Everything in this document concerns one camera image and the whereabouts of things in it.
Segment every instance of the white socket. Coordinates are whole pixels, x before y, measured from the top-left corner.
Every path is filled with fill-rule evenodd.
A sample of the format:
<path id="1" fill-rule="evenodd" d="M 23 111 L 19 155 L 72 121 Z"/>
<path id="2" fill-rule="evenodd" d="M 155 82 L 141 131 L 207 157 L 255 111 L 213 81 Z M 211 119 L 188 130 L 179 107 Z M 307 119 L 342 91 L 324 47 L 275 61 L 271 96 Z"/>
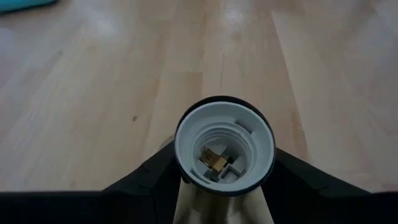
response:
<path id="1" fill-rule="evenodd" d="M 219 155 L 233 156 L 234 162 L 228 168 L 234 172 L 220 174 L 219 181 L 209 179 L 208 168 L 200 161 L 205 147 Z M 191 111 L 175 135 L 175 153 L 184 173 L 200 187 L 224 193 L 259 183 L 272 167 L 274 148 L 272 133 L 259 115 L 243 105 L 225 101 L 207 103 Z"/>

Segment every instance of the teal object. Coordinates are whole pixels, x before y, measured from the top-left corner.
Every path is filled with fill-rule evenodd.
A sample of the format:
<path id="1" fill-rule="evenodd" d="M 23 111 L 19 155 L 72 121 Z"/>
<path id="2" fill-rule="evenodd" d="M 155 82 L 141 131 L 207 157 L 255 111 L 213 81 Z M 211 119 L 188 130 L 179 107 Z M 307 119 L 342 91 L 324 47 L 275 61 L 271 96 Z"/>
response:
<path id="1" fill-rule="evenodd" d="M 0 12 L 15 11 L 28 7 L 50 4 L 57 0 L 0 0 Z"/>

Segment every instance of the metal terminal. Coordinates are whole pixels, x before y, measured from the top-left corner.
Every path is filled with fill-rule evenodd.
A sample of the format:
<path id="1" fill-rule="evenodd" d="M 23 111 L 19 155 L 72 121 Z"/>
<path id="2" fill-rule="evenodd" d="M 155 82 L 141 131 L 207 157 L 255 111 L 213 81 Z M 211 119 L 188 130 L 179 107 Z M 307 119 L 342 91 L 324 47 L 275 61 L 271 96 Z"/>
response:
<path id="1" fill-rule="evenodd" d="M 214 169 L 217 172 L 221 172 L 223 170 L 223 167 L 225 167 L 228 163 L 226 159 L 217 155 L 215 152 L 207 147 L 203 151 L 200 160 L 210 169 Z"/>

